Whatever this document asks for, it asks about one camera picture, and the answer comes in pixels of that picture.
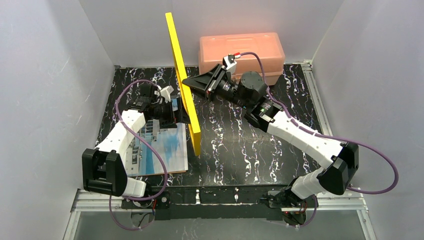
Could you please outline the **yellow wooden picture frame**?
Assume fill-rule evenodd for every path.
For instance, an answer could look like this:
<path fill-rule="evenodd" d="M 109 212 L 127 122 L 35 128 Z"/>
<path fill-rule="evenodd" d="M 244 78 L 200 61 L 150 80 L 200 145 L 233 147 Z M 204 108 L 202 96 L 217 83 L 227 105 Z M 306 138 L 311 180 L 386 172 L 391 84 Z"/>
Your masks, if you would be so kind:
<path fill-rule="evenodd" d="M 180 95 L 182 97 L 184 108 L 189 117 L 188 130 L 190 133 L 194 155 L 198 157 L 201 154 L 201 128 L 198 121 L 192 91 L 187 85 L 183 84 L 183 80 L 187 79 L 188 76 L 172 13 L 165 13 L 165 18 L 170 38 L 176 77 L 180 89 Z"/>

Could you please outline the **building photo print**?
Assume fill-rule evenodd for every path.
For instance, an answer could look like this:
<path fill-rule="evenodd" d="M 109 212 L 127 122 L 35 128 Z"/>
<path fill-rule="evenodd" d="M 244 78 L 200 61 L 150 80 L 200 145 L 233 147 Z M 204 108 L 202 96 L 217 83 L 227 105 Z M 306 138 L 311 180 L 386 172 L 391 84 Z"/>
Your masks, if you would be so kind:
<path fill-rule="evenodd" d="M 161 156 L 168 173 L 183 173 L 188 170 L 186 126 L 160 128 L 158 120 L 150 120 L 137 133 Z M 156 155 L 139 139 L 129 144 L 125 157 L 125 170 L 130 177 L 161 175 L 163 167 Z"/>

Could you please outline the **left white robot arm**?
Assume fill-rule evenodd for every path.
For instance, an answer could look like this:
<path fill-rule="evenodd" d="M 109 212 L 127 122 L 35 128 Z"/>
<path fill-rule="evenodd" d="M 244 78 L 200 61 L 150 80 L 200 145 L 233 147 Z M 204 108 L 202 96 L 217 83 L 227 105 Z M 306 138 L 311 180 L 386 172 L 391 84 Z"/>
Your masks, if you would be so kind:
<path fill-rule="evenodd" d="M 82 153 L 83 188 L 88 192 L 147 201 L 157 196 L 148 195 L 148 184 L 129 177 L 125 169 L 127 149 L 138 131 L 150 120 L 158 120 L 162 128 L 173 128 L 187 123 L 181 97 L 173 95 L 173 87 L 160 87 L 146 81 L 140 94 L 118 111 L 118 122 L 107 137 L 94 148 Z"/>

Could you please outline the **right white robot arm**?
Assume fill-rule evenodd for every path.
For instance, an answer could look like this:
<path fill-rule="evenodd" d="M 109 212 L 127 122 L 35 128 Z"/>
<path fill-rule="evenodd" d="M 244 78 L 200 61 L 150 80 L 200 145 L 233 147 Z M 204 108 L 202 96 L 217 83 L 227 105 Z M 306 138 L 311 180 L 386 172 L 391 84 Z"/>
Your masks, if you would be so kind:
<path fill-rule="evenodd" d="M 234 83 L 225 67 L 217 64 L 209 72 L 188 77 L 182 83 L 205 100 L 220 98 L 245 109 L 244 118 L 251 126 L 287 141 L 319 164 L 319 169 L 296 177 L 275 200 L 294 205 L 319 193 L 345 193 L 359 167 L 358 145 L 324 138 L 289 117 L 283 107 L 267 97 L 268 86 L 258 72 L 247 71 L 239 83 Z"/>

